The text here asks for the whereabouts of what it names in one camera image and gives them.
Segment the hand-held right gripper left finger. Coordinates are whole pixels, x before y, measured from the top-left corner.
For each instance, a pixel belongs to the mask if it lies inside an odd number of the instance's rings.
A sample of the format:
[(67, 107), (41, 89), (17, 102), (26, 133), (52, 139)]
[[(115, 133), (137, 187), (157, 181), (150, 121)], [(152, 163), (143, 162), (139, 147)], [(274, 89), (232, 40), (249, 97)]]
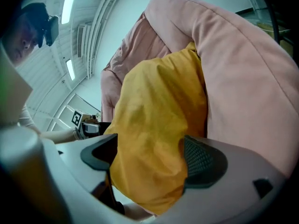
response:
[(109, 168), (117, 153), (117, 134), (56, 145), (76, 181), (89, 193), (109, 186)]

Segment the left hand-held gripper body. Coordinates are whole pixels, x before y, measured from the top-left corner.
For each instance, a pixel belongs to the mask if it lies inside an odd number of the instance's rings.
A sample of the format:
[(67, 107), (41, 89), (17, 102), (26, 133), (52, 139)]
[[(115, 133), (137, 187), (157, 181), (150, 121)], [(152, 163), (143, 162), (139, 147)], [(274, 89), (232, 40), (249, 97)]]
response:
[(101, 121), (100, 112), (92, 115), (82, 110), (74, 111), (71, 122), (75, 125), (75, 135), (80, 140), (103, 135), (111, 124)]

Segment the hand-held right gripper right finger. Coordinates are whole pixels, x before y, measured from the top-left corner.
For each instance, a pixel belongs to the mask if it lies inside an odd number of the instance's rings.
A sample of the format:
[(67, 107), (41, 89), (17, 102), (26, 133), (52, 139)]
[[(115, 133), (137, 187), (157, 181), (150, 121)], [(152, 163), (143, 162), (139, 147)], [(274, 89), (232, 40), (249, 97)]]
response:
[(273, 202), (286, 177), (258, 153), (184, 137), (187, 178), (161, 224), (248, 224)]

